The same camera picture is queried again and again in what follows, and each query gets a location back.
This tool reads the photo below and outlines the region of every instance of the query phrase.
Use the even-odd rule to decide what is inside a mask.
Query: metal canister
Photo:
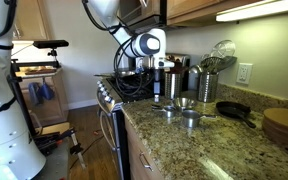
[[[201,102],[213,102],[216,98],[218,73],[205,72],[199,77],[197,99]]]
[[[174,99],[181,96],[182,74],[165,73],[165,97]]]

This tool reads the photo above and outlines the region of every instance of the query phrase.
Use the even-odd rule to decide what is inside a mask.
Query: kitchen cabinet
[[[131,179],[164,179],[128,119],[125,119],[125,128],[128,138]]]
[[[216,13],[260,0],[167,0],[168,26],[216,24]]]
[[[13,40],[48,40],[43,0],[18,0]]]
[[[24,79],[20,83],[28,110],[37,116],[43,126],[67,121],[68,103],[61,74],[62,71],[58,70],[58,72],[52,76],[23,76]],[[55,96],[51,100],[43,99],[42,104],[34,105],[30,98],[28,85],[32,82],[37,82],[39,86],[42,86],[43,81],[54,91]]]

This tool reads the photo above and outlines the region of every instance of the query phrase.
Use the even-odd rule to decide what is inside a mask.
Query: under-cabinet light
[[[288,11],[288,0],[265,0],[217,14],[216,21],[236,21]]]

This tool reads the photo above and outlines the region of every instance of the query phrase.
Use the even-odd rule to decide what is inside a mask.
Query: backsplash
[[[251,107],[253,111],[263,113],[268,108],[287,108],[288,100],[261,94],[250,90],[218,84],[216,97],[225,101],[233,101]]]

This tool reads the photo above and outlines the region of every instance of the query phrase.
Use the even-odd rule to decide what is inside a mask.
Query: frying pan
[[[250,107],[235,102],[222,101],[216,103],[216,108],[220,114],[230,118],[241,119],[250,128],[256,128],[256,125],[246,118],[251,112]]]

